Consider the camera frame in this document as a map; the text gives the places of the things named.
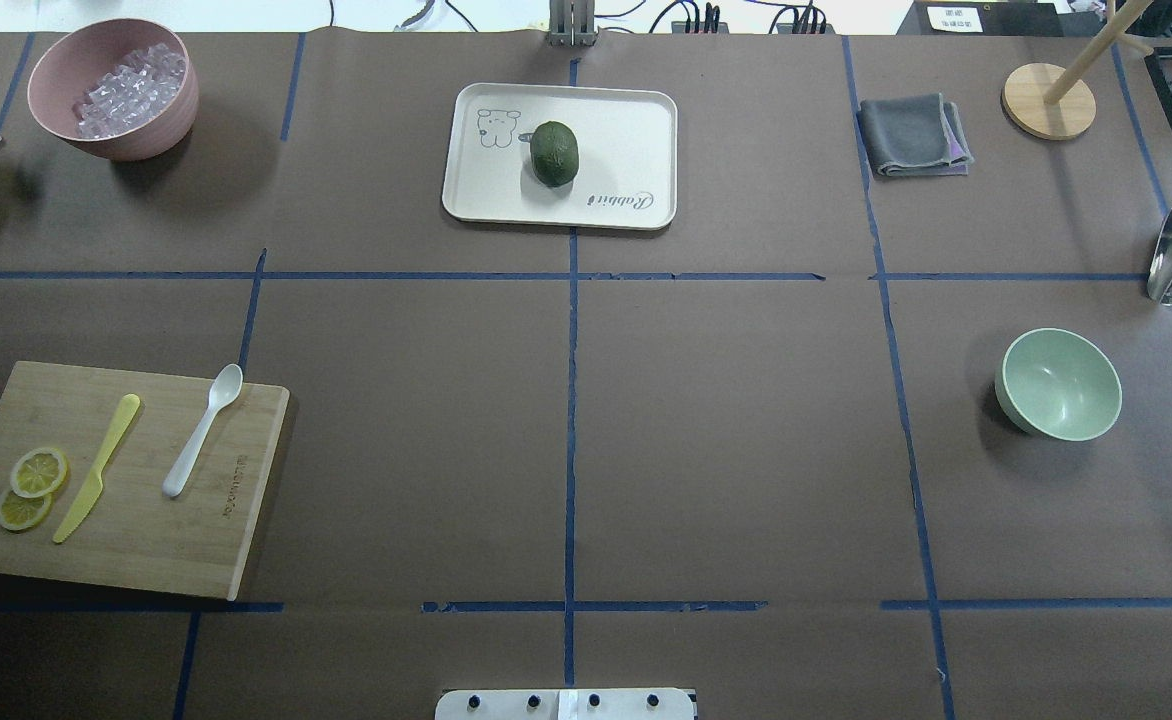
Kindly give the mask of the white plastic spoon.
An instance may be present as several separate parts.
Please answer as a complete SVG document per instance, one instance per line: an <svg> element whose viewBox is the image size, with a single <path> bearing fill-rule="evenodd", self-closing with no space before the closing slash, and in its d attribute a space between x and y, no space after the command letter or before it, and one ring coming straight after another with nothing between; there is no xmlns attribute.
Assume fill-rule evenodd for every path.
<svg viewBox="0 0 1172 720"><path fill-rule="evenodd" d="M196 428L190 433L178 457L173 461L164 482L161 484L161 493L166 498L175 498L184 491L188 485L190 474L193 473L196 461L202 451L203 443L207 439L216 416L226 409L239 398L244 382L243 369L238 364L229 364L219 374L214 376L210 388L207 388L207 401L202 419Z"/></svg>

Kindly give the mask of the mint green bowl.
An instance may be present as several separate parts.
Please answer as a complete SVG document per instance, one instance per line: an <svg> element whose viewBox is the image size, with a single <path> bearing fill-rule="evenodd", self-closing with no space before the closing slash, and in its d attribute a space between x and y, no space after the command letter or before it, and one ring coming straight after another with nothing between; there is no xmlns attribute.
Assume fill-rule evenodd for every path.
<svg viewBox="0 0 1172 720"><path fill-rule="evenodd" d="M1017 428L1070 442L1103 436L1124 402L1111 360L1085 337L1059 328L1028 331L1011 341L994 388Z"/></svg>

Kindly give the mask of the pink bowl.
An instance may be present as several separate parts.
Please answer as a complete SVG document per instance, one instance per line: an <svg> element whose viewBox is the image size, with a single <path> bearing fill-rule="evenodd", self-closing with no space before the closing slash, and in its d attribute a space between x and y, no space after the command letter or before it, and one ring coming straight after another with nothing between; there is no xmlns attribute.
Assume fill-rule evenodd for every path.
<svg viewBox="0 0 1172 720"><path fill-rule="evenodd" d="M156 118L123 135L80 138L74 102L130 50L152 45L166 45L188 57L188 73L173 102ZM47 133L97 158L150 159L175 147L192 128L199 108L199 79L188 45L169 28L138 18L101 20L60 38L38 60L27 87L27 104Z"/></svg>

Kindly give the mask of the green avocado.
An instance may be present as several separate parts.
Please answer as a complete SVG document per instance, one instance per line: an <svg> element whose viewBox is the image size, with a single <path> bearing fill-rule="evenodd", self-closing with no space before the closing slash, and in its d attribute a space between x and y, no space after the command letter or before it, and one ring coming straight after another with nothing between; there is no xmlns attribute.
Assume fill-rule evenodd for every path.
<svg viewBox="0 0 1172 720"><path fill-rule="evenodd" d="M530 156L537 179L545 186L567 186L580 172L580 145L575 133L559 120L548 120L530 136Z"/></svg>

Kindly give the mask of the cream rabbit tray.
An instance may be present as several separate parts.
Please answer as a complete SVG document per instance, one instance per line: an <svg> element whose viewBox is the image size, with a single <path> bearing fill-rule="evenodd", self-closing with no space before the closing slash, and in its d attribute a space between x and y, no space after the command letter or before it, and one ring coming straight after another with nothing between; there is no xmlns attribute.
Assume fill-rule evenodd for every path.
<svg viewBox="0 0 1172 720"><path fill-rule="evenodd" d="M534 176L530 141L568 125L580 172ZM677 209L677 106L660 91L473 83L455 99L441 205L463 222L656 231Z"/></svg>

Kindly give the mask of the grey folded cloth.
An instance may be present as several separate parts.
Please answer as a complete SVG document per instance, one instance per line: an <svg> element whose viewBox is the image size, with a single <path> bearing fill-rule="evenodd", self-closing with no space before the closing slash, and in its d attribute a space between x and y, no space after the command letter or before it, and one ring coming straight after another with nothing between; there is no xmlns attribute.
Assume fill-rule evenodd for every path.
<svg viewBox="0 0 1172 720"><path fill-rule="evenodd" d="M958 106L941 94L861 100L857 118L878 176L967 176L974 163Z"/></svg>

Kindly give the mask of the bamboo cutting board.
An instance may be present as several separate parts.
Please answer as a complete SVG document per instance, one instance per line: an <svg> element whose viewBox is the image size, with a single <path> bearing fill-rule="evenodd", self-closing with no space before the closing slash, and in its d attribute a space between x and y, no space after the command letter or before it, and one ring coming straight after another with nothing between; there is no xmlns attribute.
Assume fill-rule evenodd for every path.
<svg viewBox="0 0 1172 720"><path fill-rule="evenodd" d="M69 478L36 528L0 525L0 573L234 600L286 447L288 389L244 383L214 419L178 497L161 491L207 400L207 379L19 361L0 398L0 497L14 462L52 446ZM103 468L103 493L61 544L54 534L109 432L121 398L141 400Z"/></svg>

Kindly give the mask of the yellow plastic knife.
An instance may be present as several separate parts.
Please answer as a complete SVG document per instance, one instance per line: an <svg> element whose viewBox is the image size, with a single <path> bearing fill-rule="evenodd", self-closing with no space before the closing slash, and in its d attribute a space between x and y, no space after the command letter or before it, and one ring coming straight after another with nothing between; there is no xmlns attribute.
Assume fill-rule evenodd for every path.
<svg viewBox="0 0 1172 720"><path fill-rule="evenodd" d="M68 512L66 512L64 519L55 530L54 538L52 542L55 544L64 543L66 539L75 534L75 530L82 525L83 521L88 518L89 514L97 502L105 488L103 483L103 471L105 471L105 466L113 459L116 448L118 448L121 441L123 441L124 434L132 427L132 421L135 416L141 410L141 398L129 393L120 398L118 406L114 410L109 427L103 434L103 439L98 446L98 450L91 461L91 466L86 474L82 485L79 488L77 496L71 501Z"/></svg>

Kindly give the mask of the clear ice cubes pile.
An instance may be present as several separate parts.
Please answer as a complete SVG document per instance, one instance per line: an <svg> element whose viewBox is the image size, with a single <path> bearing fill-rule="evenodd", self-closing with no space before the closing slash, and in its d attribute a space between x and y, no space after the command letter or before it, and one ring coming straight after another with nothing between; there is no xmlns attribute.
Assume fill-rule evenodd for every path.
<svg viewBox="0 0 1172 720"><path fill-rule="evenodd" d="M188 76L188 56L166 45L130 50L89 87L71 109L80 138L123 135L156 118L173 102Z"/></svg>

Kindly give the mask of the wooden stand with pole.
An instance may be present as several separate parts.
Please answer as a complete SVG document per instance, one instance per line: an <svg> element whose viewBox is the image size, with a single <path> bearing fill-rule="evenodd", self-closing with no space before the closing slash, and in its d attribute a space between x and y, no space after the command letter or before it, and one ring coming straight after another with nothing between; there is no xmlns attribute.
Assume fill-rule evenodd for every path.
<svg viewBox="0 0 1172 720"><path fill-rule="evenodd" d="M1134 47L1143 56L1154 53L1149 42L1127 33L1149 5L1126 1L1116 9L1113 1L1108 1L1106 23L1069 67L1035 61L1011 72L1001 91L1001 106L1011 123L1031 136L1052 141L1076 138L1088 131L1095 120L1095 99L1083 81L1084 74L1113 45Z"/></svg>

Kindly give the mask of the lower lemon slice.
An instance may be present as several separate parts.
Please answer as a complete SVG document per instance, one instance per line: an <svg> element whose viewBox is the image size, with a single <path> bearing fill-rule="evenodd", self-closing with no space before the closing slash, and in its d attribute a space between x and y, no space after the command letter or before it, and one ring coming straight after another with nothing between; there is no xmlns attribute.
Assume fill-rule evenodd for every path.
<svg viewBox="0 0 1172 720"><path fill-rule="evenodd" d="M9 532L25 532L42 523L52 512L56 493L25 497L6 489L0 493L0 527Z"/></svg>

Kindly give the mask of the metal frame post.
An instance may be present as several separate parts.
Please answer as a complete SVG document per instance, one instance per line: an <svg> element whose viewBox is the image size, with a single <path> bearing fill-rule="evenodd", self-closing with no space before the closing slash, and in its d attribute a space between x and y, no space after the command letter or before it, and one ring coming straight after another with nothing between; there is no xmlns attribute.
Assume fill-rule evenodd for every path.
<svg viewBox="0 0 1172 720"><path fill-rule="evenodd" d="M594 0L548 0L548 45L590 47L597 45Z"/></svg>

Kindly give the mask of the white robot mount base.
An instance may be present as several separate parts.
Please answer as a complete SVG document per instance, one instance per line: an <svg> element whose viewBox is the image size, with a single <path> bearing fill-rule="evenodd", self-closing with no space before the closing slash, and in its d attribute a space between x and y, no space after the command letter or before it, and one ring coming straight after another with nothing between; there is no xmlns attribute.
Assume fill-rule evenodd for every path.
<svg viewBox="0 0 1172 720"><path fill-rule="evenodd" d="M674 687L457 690L435 719L696 719L694 691Z"/></svg>

